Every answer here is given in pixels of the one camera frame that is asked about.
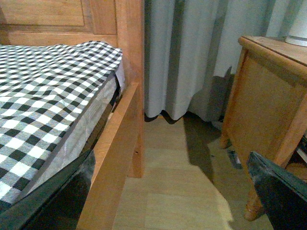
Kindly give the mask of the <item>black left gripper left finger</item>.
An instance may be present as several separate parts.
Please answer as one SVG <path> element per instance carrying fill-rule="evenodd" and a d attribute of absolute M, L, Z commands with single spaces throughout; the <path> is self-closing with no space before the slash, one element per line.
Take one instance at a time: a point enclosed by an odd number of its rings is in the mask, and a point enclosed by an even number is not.
<path fill-rule="evenodd" d="M 0 214 L 2 230 L 74 230 L 91 187 L 95 156 L 81 154 Z"/>

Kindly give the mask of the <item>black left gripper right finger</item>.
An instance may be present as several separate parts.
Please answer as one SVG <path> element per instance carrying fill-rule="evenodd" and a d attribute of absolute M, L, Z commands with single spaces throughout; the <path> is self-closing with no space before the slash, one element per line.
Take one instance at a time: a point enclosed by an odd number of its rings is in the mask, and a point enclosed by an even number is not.
<path fill-rule="evenodd" d="M 305 230 L 307 183 L 254 151 L 249 154 L 247 166 L 272 227 L 275 230 Z"/>

